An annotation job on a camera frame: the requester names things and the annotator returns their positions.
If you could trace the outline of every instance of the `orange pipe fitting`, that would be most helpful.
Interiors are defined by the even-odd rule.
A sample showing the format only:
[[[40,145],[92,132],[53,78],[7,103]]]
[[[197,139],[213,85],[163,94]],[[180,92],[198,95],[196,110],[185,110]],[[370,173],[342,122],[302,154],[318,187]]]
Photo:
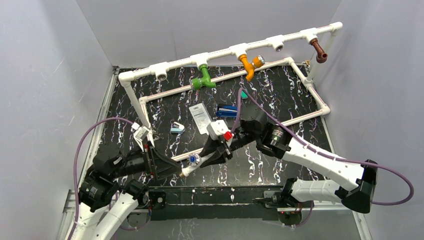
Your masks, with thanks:
[[[248,62],[248,56],[246,56],[246,54],[242,54],[238,57],[238,60],[243,64],[244,70],[247,72],[246,79],[249,82],[253,79],[255,69],[262,67],[265,63],[264,58],[260,55],[255,56],[252,63]]]

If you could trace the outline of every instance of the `brown pipe fitting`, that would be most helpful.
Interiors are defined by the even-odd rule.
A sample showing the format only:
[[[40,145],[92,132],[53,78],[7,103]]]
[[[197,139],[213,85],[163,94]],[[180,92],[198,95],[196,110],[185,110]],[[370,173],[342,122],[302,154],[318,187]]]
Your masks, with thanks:
[[[316,50],[316,62],[319,64],[325,63],[327,61],[327,57],[329,56],[324,49],[318,43],[318,39],[314,38],[309,42]]]

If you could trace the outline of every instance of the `valve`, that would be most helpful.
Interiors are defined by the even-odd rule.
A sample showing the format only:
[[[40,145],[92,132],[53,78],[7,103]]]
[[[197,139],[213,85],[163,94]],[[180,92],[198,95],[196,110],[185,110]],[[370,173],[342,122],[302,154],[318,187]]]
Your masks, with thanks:
[[[200,156],[197,153],[193,153],[188,156],[188,165],[195,167],[200,163]]]
[[[217,85],[214,82],[211,82],[211,77],[208,73],[208,65],[202,64],[199,66],[199,70],[203,74],[202,78],[193,78],[190,80],[191,89],[198,90],[201,89],[203,86],[206,86],[208,88],[216,88]]]
[[[248,62],[246,54],[242,54],[238,60],[243,63],[244,70],[247,72],[246,79],[250,82],[255,73],[255,69],[262,67],[265,64],[265,60],[261,55],[255,56],[252,63]]]
[[[328,54],[324,51],[324,49],[318,43],[318,39],[314,38],[309,42],[316,50],[316,62],[319,64],[325,63],[327,61]]]

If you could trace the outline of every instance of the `blue stapler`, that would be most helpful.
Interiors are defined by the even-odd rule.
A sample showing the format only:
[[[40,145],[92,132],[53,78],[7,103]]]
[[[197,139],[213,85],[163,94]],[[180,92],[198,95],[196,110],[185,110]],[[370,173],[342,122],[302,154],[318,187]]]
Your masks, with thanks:
[[[216,109],[216,116],[217,117],[230,117],[235,118],[237,115],[237,107],[231,106],[227,104],[218,104],[218,107]]]

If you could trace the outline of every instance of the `cable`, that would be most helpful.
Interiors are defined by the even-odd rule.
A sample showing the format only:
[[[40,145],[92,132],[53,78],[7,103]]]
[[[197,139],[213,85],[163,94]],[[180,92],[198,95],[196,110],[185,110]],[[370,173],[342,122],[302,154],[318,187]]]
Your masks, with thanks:
[[[80,153],[81,147],[83,145],[84,139],[86,139],[86,137],[88,136],[88,134],[97,126],[99,126],[102,123],[105,123],[107,121],[112,121],[112,120],[119,120],[119,121],[124,121],[127,122],[131,125],[134,124],[134,122],[122,118],[122,117],[109,117],[106,119],[103,119],[99,122],[96,122],[93,126],[91,126],[82,136],[81,140],[78,143],[78,147],[76,148],[76,153],[75,153],[75,157],[73,159],[73,190],[75,192],[75,219],[72,225],[72,228],[70,229],[70,233],[67,236],[68,240],[71,240],[72,235],[74,234],[75,228],[77,227],[77,222],[78,222],[78,217],[80,215],[80,200],[78,199],[78,180],[77,180],[77,162],[78,162],[78,155]]]
[[[286,126],[284,126],[283,124],[281,124],[281,122],[279,122],[277,119],[275,119],[273,116],[271,116],[271,114],[269,114],[268,112],[266,112],[261,105],[259,105],[258,102],[255,101],[255,99],[248,93],[248,91],[241,87],[238,90],[238,98],[237,98],[237,115],[240,115],[240,111],[241,111],[241,102],[242,102],[242,91],[244,91],[244,93],[247,94],[247,96],[250,98],[250,100],[256,104],[256,106],[258,106],[264,113],[266,113],[266,115],[272,119],[274,122],[276,122],[281,128],[283,128],[285,131],[287,131],[290,135],[292,135],[300,144],[302,144],[303,146],[307,146],[307,149],[309,149],[310,151],[312,151],[313,153],[316,153],[318,155],[321,155],[327,159],[333,160],[334,157],[330,156],[326,153],[320,152],[318,150],[316,150],[315,148],[313,148],[312,146],[310,146],[308,143],[304,142],[298,135],[296,135],[294,132],[292,132],[290,129],[288,129]],[[234,122],[234,126],[233,129],[235,128],[236,125],[238,125],[240,122],[240,116],[235,118],[235,122]],[[375,164],[375,163],[371,163],[371,162],[364,162],[364,161],[354,161],[354,160],[348,160],[348,159],[344,159],[344,158],[340,158],[340,157],[336,157],[335,158],[336,161],[339,162],[345,162],[345,163],[351,163],[351,164],[361,164],[361,165],[367,165],[370,167],[375,167],[375,168],[380,168],[380,169],[384,169],[386,171],[389,171],[393,174],[395,174],[396,176],[400,177],[402,180],[404,180],[406,182],[406,184],[409,187],[409,195],[400,200],[400,201],[395,201],[395,202],[380,202],[380,201],[372,201],[372,204],[375,205],[383,205],[383,206],[393,206],[393,205],[400,205],[400,204],[404,204],[406,202],[408,202],[413,196],[414,196],[414,186],[412,185],[411,181],[405,177],[403,174],[401,174],[400,172],[387,167],[387,166],[383,166],[383,165],[379,165],[379,164]]]
[[[297,225],[294,225],[296,228],[301,227],[302,225],[304,225],[312,216],[312,209],[314,208],[314,201],[310,201],[310,209],[309,209],[309,213],[307,214],[305,220]],[[285,225],[283,224],[284,227],[288,227],[291,228],[291,225]]]

